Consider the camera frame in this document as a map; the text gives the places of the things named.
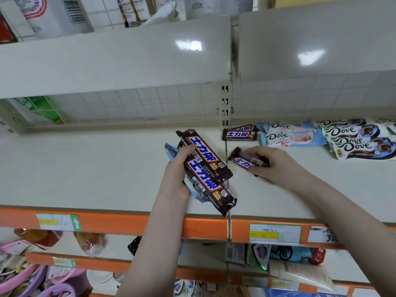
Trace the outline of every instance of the snickers bar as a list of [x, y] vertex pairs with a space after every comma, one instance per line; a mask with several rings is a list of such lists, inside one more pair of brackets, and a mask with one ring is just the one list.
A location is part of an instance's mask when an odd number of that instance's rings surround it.
[[184, 132], [176, 131], [176, 134], [180, 137], [182, 145], [195, 145], [196, 150], [187, 157], [187, 161], [195, 159], [216, 184], [220, 185], [232, 177], [231, 170], [209, 148], [194, 129], [188, 129]]
[[269, 160], [260, 155], [252, 156], [240, 149], [240, 147], [236, 147], [234, 151], [231, 152], [231, 155], [228, 157], [228, 160], [232, 160], [235, 164], [240, 165], [244, 169], [249, 169], [254, 166], [260, 167], [269, 167]]
[[223, 136], [221, 137], [221, 139], [253, 141], [253, 140], [257, 140], [257, 131], [224, 129]]
[[255, 130], [255, 131], [257, 131], [256, 126], [252, 125], [252, 124], [247, 124], [247, 125], [243, 125], [243, 126], [233, 127], [231, 129], [232, 130]]
[[236, 205], [236, 198], [230, 190], [224, 184], [215, 183], [194, 157], [187, 158], [184, 165], [188, 176], [225, 217], [228, 211]]

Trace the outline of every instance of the pink bowl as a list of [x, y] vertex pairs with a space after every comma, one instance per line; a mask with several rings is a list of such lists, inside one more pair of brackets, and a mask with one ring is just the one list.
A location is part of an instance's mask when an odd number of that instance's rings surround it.
[[[17, 244], [17, 242], [19, 242], [19, 241], [15, 241], [15, 242], [12, 242], [12, 243], [2, 246], [0, 248], [0, 252], [5, 253], [6, 251], [10, 250], [15, 244]], [[7, 280], [6, 282], [3, 282], [2, 284], [0, 284], [0, 294], [4, 294], [4, 293], [7, 293], [7, 292], [15, 289], [17, 286], [22, 284], [26, 279], [28, 279], [29, 276], [32, 275], [32, 273], [34, 272], [35, 269], [36, 269], [36, 265], [30, 264], [21, 273], [14, 276], [13, 278]]]
[[83, 274], [85, 271], [86, 269], [73, 269], [65, 276], [51, 278], [51, 281], [53, 284], [61, 284], [62, 282], [64, 282], [69, 278], [77, 277]]

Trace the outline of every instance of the white bottle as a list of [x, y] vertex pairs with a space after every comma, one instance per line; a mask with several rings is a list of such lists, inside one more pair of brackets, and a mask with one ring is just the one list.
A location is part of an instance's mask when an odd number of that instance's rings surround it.
[[78, 0], [15, 0], [38, 38], [93, 32]]

